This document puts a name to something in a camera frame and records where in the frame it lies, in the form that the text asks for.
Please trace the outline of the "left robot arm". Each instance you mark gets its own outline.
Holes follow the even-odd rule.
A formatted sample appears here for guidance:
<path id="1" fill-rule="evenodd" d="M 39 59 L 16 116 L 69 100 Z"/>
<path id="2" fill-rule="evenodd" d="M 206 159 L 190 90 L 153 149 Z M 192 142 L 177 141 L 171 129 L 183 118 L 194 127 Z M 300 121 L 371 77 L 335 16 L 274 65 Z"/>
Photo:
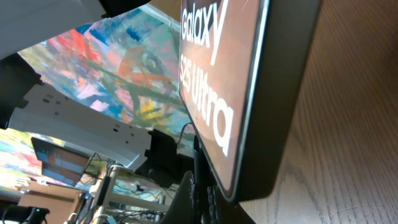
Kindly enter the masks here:
<path id="1" fill-rule="evenodd" d="M 150 6 L 67 30 L 56 1 L 2 1 L 1 53 L 18 52 L 43 80 L 114 119 L 177 137 L 179 28 Z"/>

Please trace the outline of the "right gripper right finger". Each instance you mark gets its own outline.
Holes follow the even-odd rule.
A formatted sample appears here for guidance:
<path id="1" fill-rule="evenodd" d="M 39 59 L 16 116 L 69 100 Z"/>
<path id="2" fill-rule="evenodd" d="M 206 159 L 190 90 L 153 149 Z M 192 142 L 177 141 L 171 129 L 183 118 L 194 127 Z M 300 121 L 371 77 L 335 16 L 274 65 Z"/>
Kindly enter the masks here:
<path id="1" fill-rule="evenodd" d="M 255 224 L 240 205 L 230 205 L 216 185 L 207 188 L 208 223 L 211 224 Z"/>

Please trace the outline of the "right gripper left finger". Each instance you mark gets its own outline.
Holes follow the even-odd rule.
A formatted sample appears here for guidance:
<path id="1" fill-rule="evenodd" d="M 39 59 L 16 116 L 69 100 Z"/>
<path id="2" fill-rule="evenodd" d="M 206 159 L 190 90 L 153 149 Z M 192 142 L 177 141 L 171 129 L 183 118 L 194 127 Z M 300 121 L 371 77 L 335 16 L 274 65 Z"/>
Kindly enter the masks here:
<path id="1" fill-rule="evenodd" d="M 199 223 L 198 202 L 195 196 L 195 179 L 193 172 L 189 170 L 184 174 L 177 193 L 161 220 L 161 224 Z"/>

